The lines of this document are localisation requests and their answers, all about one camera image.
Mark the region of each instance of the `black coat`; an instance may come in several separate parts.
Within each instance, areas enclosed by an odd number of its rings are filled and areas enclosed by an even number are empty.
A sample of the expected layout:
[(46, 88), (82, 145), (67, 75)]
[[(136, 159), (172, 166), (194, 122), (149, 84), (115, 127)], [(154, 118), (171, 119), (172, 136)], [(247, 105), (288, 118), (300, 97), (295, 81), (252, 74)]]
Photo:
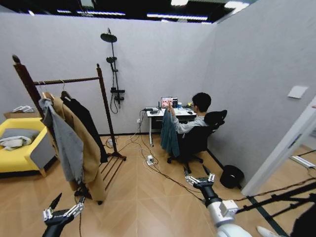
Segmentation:
[(99, 133), (94, 125), (91, 114), (88, 109), (81, 105), (76, 99), (71, 99), (70, 101), (66, 98), (61, 98), (64, 104), (80, 119), (82, 124), (88, 130), (90, 135), (93, 137), (95, 142), (98, 144), (101, 153), (101, 163), (108, 162), (108, 154), (106, 153), (102, 141), (100, 139)]

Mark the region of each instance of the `office chair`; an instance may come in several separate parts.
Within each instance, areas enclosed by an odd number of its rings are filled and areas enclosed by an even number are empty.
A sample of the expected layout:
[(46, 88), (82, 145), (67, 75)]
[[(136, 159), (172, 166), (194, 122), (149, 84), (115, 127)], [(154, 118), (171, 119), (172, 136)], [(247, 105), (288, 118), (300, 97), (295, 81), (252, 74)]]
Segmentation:
[(179, 160), (185, 163), (186, 169), (191, 173), (189, 161), (194, 159), (203, 163), (203, 159), (196, 157), (194, 154), (207, 150), (207, 139), (209, 135), (214, 133), (221, 125), (225, 123), (224, 119), (227, 115), (227, 110), (218, 112), (209, 112), (205, 115), (204, 121), (209, 126), (195, 126), (190, 132), (185, 134), (178, 134), (178, 144), (180, 155), (174, 157), (173, 154), (167, 159), (170, 164), (172, 160)]

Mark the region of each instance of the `robotic arm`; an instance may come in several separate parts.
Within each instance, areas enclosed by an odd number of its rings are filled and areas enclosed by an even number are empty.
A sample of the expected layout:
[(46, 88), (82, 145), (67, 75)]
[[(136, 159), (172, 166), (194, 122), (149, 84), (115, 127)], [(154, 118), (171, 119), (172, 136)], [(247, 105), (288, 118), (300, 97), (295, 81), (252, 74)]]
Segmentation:
[(84, 209), (85, 197), (81, 197), (79, 202), (70, 209), (54, 211), (60, 200), (61, 194), (55, 198), (49, 208), (43, 211), (43, 220), (47, 228), (42, 237), (58, 237), (60, 236), (64, 226), (72, 222)]
[(238, 211), (238, 206), (233, 200), (221, 200), (214, 192), (212, 186), (214, 184), (215, 174), (203, 165), (205, 173), (208, 175), (203, 178), (195, 178), (190, 176), (188, 171), (184, 169), (186, 180), (194, 188), (199, 189), (204, 198), (205, 206), (217, 227), (217, 237), (251, 237), (242, 227), (233, 224), (234, 215)]

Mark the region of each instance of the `desk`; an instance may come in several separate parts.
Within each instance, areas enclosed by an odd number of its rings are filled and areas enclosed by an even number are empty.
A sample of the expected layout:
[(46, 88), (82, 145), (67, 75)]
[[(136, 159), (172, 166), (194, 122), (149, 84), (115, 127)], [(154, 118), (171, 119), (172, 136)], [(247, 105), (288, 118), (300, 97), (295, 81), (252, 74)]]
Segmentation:
[[(151, 147), (154, 146), (152, 138), (152, 128), (161, 128), (164, 111), (165, 109), (162, 109), (161, 111), (159, 111), (158, 114), (155, 115), (152, 115), (150, 111), (147, 111), (147, 117), (149, 118), (149, 144)], [(194, 113), (190, 109), (176, 108), (174, 109), (174, 112), (180, 123), (194, 121), (195, 117), (197, 116), (196, 113)]]

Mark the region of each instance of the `light switch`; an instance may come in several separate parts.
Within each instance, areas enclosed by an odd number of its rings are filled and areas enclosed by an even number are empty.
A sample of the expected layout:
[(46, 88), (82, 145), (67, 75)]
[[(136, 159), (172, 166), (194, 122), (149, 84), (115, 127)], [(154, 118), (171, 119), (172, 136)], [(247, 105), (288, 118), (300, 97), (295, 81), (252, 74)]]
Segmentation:
[(296, 85), (291, 89), (290, 93), (287, 96), (296, 99), (301, 99), (307, 88), (307, 86)]

